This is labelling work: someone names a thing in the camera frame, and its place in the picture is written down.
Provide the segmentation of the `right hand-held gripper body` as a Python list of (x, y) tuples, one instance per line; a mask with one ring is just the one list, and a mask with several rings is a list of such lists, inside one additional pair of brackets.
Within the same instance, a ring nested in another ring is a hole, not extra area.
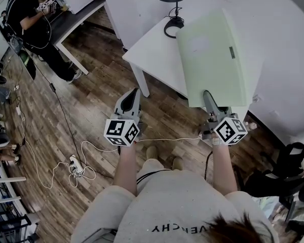
[(210, 140), (212, 145), (235, 145), (247, 134), (244, 124), (230, 116), (221, 120), (209, 118), (201, 126), (202, 140)]

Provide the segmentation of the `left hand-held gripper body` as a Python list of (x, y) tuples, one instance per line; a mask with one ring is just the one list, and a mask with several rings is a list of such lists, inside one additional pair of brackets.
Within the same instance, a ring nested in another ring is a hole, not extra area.
[(141, 137), (143, 122), (140, 121), (141, 109), (138, 111), (115, 112), (106, 120), (105, 139), (114, 146), (129, 147)]

